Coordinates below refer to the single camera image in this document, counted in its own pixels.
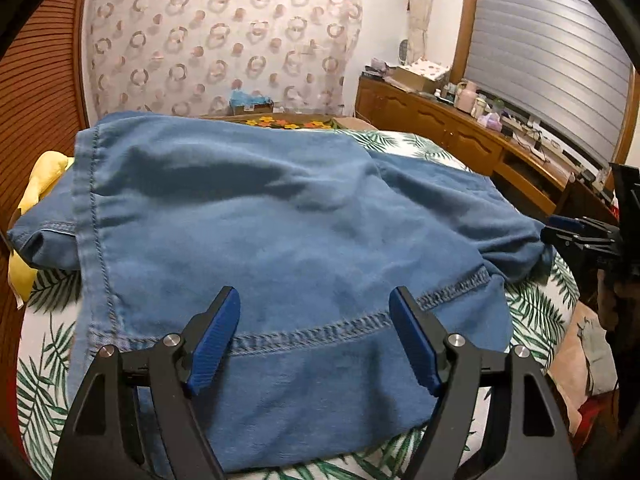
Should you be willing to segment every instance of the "silver bolt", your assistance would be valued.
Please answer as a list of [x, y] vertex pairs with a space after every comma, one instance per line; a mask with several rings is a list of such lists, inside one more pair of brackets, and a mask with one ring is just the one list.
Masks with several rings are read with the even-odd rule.
[[113, 345], [106, 345], [100, 348], [98, 351], [98, 355], [100, 357], [111, 357], [113, 353], [116, 351], [116, 347]]
[[531, 352], [529, 352], [529, 349], [526, 346], [522, 345], [517, 345], [516, 348], [513, 349], [513, 352], [518, 357], [522, 357], [523, 359], [529, 357], [529, 355], [531, 354]]
[[452, 344], [453, 346], [462, 346], [464, 343], [466, 343], [465, 338], [462, 337], [460, 334], [451, 334], [447, 338], [447, 341], [449, 341], [449, 343]]
[[164, 346], [176, 346], [180, 342], [180, 336], [177, 334], [168, 334], [162, 339]]

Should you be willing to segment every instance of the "bed sheet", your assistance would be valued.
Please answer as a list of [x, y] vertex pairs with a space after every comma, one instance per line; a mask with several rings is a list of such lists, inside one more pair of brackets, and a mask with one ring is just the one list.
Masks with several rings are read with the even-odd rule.
[[[353, 137], [368, 150], [434, 160], [470, 171], [446, 150], [414, 134], [334, 132]], [[507, 285], [505, 294], [513, 319], [511, 343], [527, 346], [546, 371], [564, 338], [577, 302], [574, 277], [557, 255], [546, 284], [526, 279]], [[44, 479], [50, 478], [56, 447], [72, 402], [66, 393], [66, 377], [81, 303], [80, 273], [49, 269], [37, 273], [25, 306], [18, 349], [18, 424], [31, 465]], [[462, 462], [482, 443], [489, 401], [490, 390], [481, 388]], [[402, 475], [423, 432], [424, 426], [360, 452], [233, 476], [242, 480], [392, 480]]]

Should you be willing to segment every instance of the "wooden window frame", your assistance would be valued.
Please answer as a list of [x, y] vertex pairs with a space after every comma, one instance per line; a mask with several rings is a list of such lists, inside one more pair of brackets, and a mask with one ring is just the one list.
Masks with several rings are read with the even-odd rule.
[[[476, 3], [478, 0], [462, 0], [462, 16], [460, 18], [460, 30], [458, 31], [458, 43], [456, 53], [451, 66], [450, 80], [458, 83], [465, 75], [466, 63], [469, 58], [471, 48], [471, 35], [474, 31], [474, 21], [476, 19]], [[626, 94], [625, 114], [620, 127], [618, 142], [611, 157], [612, 162], [624, 164], [629, 153], [631, 143], [636, 130], [638, 120], [638, 109], [640, 107], [640, 76], [635, 68], [631, 68], [629, 75], [629, 88]], [[606, 187], [613, 189], [613, 178], [609, 176]]]

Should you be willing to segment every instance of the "window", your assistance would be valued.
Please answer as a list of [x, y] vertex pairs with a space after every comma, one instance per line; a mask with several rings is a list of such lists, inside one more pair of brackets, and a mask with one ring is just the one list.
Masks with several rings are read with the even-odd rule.
[[588, 0], [478, 0], [465, 77], [606, 165], [631, 62]]

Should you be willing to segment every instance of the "curtain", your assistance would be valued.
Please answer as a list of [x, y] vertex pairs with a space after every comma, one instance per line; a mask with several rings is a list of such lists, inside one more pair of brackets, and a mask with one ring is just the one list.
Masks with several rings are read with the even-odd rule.
[[409, 49], [407, 63], [424, 56], [427, 45], [427, 27], [433, 0], [409, 0]]

